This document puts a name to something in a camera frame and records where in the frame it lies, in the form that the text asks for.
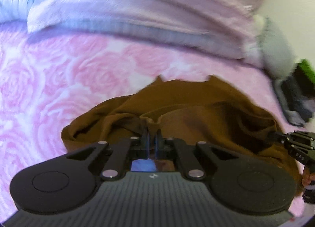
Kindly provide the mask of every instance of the brown garment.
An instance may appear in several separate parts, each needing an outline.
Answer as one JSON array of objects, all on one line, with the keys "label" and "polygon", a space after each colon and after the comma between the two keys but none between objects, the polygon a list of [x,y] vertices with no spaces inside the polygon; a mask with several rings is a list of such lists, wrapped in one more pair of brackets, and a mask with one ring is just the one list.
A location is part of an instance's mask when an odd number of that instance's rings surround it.
[{"label": "brown garment", "polygon": [[141,136],[143,126],[151,134],[160,128],[164,137],[190,145],[209,141],[276,164],[301,186],[297,164],[282,145],[263,149],[267,134],[281,130],[275,118],[214,76],[205,82],[164,82],[158,77],[137,94],[110,99],[76,118],[61,138],[72,151],[97,141]]}]

